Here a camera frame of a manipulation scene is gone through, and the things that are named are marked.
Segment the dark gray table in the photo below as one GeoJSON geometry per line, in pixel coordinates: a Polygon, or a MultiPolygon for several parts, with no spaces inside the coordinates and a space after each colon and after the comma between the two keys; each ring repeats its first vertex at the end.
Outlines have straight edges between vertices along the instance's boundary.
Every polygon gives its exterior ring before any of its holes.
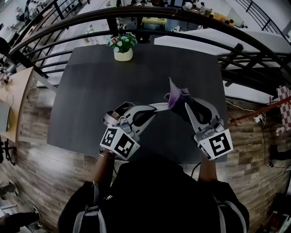
{"type": "MultiPolygon", "coordinates": [[[[216,56],[186,49],[137,45],[131,61],[114,59],[104,45],[75,48],[64,74],[50,118],[47,143],[90,156],[99,155],[106,130],[102,119],[125,101],[164,102],[169,77],[193,97],[216,106],[227,122],[226,99],[216,56]]],[[[155,152],[180,164],[198,163],[202,153],[191,136],[191,124],[170,111],[157,114],[140,135],[133,159],[155,152]]],[[[225,161],[226,156],[219,158],[225,161]]]]}

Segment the potted plant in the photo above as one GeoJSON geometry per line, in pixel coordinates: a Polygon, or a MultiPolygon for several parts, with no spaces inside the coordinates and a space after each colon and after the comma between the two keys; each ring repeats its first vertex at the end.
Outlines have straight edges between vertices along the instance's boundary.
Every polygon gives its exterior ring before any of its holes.
{"type": "Polygon", "coordinates": [[[132,47],[137,44],[135,36],[131,32],[124,35],[111,36],[107,46],[113,48],[114,58],[117,61],[129,61],[133,56],[132,47]]]}

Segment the white flower pot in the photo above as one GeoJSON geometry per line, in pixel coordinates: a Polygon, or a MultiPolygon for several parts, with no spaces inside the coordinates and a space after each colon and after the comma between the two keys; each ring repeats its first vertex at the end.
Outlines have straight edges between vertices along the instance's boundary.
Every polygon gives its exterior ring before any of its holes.
{"type": "Polygon", "coordinates": [[[114,53],[114,58],[117,61],[129,61],[132,59],[133,50],[130,48],[126,53],[114,53]]]}

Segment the checkered pattern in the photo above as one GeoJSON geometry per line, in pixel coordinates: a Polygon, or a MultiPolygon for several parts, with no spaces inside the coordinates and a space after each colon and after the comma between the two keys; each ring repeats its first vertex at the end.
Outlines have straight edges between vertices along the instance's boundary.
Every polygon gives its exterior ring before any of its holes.
{"type": "MultiPolygon", "coordinates": [[[[277,91],[280,100],[291,96],[290,89],[285,86],[278,88],[277,91]]],[[[291,101],[282,104],[280,110],[283,126],[276,129],[277,136],[291,129],[291,101]]]]}

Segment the chair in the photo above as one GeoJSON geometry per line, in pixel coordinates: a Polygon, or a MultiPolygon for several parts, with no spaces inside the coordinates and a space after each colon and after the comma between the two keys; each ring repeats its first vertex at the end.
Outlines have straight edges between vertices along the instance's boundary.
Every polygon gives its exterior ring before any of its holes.
{"type": "Polygon", "coordinates": [[[8,161],[10,161],[13,166],[15,166],[15,162],[12,162],[12,159],[11,159],[11,156],[9,154],[9,150],[10,149],[15,149],[16,150],[16,147],[9,147],[9,144],[8,144],[8,139],[5,141],[5,142],[2,142],[1,138],[0,138],[0,141],[1,141],[1,156],[0,156],[0,163],[3,162],[3,152],[5,151],[5,154],[6,154],[6,159],[8,161]]]}

